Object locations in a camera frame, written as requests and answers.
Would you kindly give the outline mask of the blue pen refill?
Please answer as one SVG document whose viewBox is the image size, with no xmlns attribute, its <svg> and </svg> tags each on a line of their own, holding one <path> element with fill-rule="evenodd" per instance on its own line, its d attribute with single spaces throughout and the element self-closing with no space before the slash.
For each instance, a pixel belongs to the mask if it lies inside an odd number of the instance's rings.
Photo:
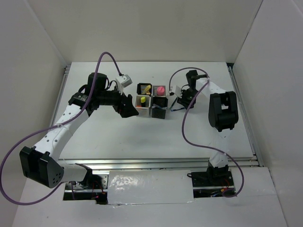
<svg viewBox="0 0 303 227">
<path fill-rule="evenodd" d="M 167 107 L 165 106 L 165 107 L 161 107 L 161 106 L 159 106 L 159 105 L 157 105 L 158 106 L 158 108 L 157 109 L 160 109 L 160 110 L 167 110 Z"/>
<path fill-rule="evenodd" d="M 181 108 L 171 109 L 170 111 L 175 112 L 175 111 L 180 111 L 180 110 L 184 110 L 184 109 L 185 109 L 184 107 L 181 107 Z"/>
</svg>

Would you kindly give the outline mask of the yellow black highlighter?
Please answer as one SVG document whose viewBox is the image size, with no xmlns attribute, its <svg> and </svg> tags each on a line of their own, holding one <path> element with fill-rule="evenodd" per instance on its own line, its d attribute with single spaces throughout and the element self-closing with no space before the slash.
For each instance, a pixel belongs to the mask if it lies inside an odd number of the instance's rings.
<svg viewBox="0 0 303 227">
<path fill-rule="evenodd" d="M 141 104 L 141 107 L 145 107 L 146 106 L 146 97 L 142 96 L 140 98 L 140 104 Z"/>
</svg>

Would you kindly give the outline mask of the pale yellow highlighter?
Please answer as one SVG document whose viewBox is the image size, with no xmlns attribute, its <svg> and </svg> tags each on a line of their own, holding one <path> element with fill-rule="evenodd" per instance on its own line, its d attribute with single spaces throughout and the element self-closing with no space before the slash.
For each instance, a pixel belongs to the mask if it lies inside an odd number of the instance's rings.
<svg viewBox="0 0 303 227">
<path fill-rule="evenodd" d="M 142 94 L 147 94 L 147 93 L 149 93 L 150 89 L 151 89 L 151 85 L 147 85 L 147 86 L 145 87 L 145 89 L 142 91 Z"/>
</svg>

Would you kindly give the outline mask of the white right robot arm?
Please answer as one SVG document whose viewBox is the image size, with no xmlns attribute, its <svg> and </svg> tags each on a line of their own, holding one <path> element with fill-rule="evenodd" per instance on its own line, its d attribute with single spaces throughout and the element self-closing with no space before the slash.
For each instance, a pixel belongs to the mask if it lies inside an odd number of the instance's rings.
<svg viewBox="0 0 303 227">
<path fill-rule="evenodd" d="M 236 93 L 225 91 L 211 82 L 208 73 L 204 70 L 201 70 L 203 74 L 199 75 L 198 68 L 188 67 L 187 69 L 189 70 L 186 73 L 188 89 L 181 89 L 181 96 L 177 100 L 186 110 L 181 126 L 183 138 L 185 138 L 184 126 L 188 112 L 194 107 L 198 95 L 203 94 L 209 100 L 208 121 L 210 126 L 214 129 L 215 135 L 226 143 L 226 137 L 239 120 Z M 206 179 L 209 184 L 218 185 L 228 176 L 228 159 L 231 157 L 220 148 L 197 144 L 195 146 L 214 151 L 208 161 Z"/>
</svg>

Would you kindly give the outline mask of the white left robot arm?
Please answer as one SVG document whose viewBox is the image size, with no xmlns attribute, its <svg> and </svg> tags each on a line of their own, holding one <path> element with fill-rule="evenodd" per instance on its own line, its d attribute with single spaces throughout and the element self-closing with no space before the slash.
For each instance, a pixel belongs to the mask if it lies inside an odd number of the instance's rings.
<svg viewBox="0 0 303 227">
<path fill-rule="evenodd" d="M 139 113 L 132 103 L 132 96 L 125 95 L 123 89 L 131 85 L 128 75 L 115 79 L 115 87 L 109 89 L 111 82 L 102 73 L 91 73 L 88 82 L 68 101 L 68 105 L 54 128 L 33 147 L 23 147 L 19 153 L 25 177 L 46 187 L 54 188 L 61 182 L 77 182 L 87 189 L 100 183 L 101 177 L 83 164 L 58 163 L 61 152 L 76 130 L 101 105 L 112 106 L 123 118 L 137 116 Z"/>
</svg>

